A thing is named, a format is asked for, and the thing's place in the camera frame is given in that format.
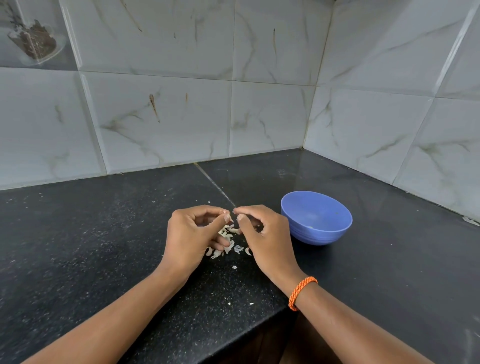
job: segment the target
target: granite countertop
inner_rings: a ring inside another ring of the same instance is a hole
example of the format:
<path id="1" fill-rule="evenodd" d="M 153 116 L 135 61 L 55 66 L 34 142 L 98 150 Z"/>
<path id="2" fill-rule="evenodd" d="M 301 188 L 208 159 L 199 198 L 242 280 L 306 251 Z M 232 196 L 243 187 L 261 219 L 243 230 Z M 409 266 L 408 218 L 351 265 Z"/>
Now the granite countertop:
<path id="1" fill-rule="evenodd" d="M 305 150 L 200 166 L 238 206 L 280 211 L 294 190 L 342 202 L 352 227 L 331 246 L 294 240 L 300 266 L 437 364 L 480 362 L 478 227 Z M 171 212 L 199 204 L 233 207 L 193 164 L 1 191 L 0 363 L 21 362 L 146 277 Z M 253 257 L 204 259 L 120 362 L 199 363 L 286 310 Z"/>

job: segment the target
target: blue bowl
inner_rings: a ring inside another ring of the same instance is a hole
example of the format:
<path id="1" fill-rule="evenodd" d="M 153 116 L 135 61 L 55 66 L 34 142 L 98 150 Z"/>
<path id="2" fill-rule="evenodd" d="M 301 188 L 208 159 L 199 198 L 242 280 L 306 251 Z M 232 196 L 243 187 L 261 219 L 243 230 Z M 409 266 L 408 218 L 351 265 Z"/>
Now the blue bowl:
<path id="1" fill-rule="evenodd" d="M 337 200 L 312 191 L 294 191 L 281 202 L 290 234 L 311 245 L 333 243 L 352 225 L 350 211 Z"/>

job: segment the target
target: backsplash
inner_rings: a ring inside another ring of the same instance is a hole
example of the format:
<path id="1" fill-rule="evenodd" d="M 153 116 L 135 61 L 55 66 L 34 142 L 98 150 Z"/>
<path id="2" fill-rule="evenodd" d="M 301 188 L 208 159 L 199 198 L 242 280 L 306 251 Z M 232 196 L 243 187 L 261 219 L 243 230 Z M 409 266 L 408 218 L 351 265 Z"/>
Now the backsplash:
<path id="1" fill-rule="evenodd" d="M 0 189 L 301 147 L 332 7 L 0 0 Z"/>
<path id="2" fill-rule="evenodd" d="M 304 147 L 480 221 L 479 3 L 337 0 Z"/>

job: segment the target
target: pile of garlic peel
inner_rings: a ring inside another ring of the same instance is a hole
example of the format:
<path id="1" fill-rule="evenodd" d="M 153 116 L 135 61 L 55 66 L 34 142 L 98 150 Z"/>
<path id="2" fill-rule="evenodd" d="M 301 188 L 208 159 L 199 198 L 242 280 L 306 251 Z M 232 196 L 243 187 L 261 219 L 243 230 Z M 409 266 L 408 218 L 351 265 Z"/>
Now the pile of garlic peel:
<path id="1" fill-rule="evenodd" d="M 223 251 L 220 251 L 220 250 L 213 250 L 213 248 L 211 247 L 208 247 L 207 248 L 207 251 L 205 253 L 206 256 L 210 256 L 210 259 L 215 259 L 215 258 L 218 258 L 219 256 L 223 256 L 224 253 L 228 254 L 230 252 L 230 250 L 232 250 L 232 248 L 234 247 L 235 245 L 235 242 L 233 241 L 232 237 L 233 235 L 232 234 L 229 234 L 229 232 L 231 233 L 234 233 L 234 234 L 238 234 L 240 235 L 240 229 L 235 229 L 234 228 L 234 225 L 225 225 L 222 230 L 220 230 L 218 233 L 220 235 L 222 235 L 225 239 L 228 240 L 228 242 L 230 243 L 230 246 L 229 247 L 225 247 Z M 240 252 L 243 250 L 243 247 L 242 246 L 239 246 L 237 245 L 234 249 L 234 251 L 237 253 L 237 254 L 240 254 Z M 246 248 L 245 249 L 245 252 L 248 254 L 248 255 L 251 255 L 250 254 L 250 251 L 249 251 L 249 248 Z"/>

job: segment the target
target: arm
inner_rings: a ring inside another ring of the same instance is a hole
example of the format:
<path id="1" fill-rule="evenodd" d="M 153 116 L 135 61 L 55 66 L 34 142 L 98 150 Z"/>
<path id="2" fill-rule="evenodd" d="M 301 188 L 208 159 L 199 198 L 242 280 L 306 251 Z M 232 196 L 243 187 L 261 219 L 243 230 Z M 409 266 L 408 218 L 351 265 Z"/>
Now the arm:
<path id="1" fill-rule="evenodd" d="M 155 271 L 24 363 L 116 363 L 160 308 L 183 287 L 207 246 L 219 250 L 229 246 L 218 235 L 226 221 L 230 221 L 230 215 L 219 207 L 174 211 L 168 221 L 165 253 Z M 210 222 L 205 227 L 197 226 Z"/>
<path id="2" fill-rule="evenodd" d="M 295 259 L 287 218 L 265 206 L 234 212 L 258 266 L 289 297 L 307 275 Z M 257 233 L 245 214 L 260 220 L 264 229 Z M 295 305 L 344 364 L 433 364 L 315 283 L 303 288 Z"/>

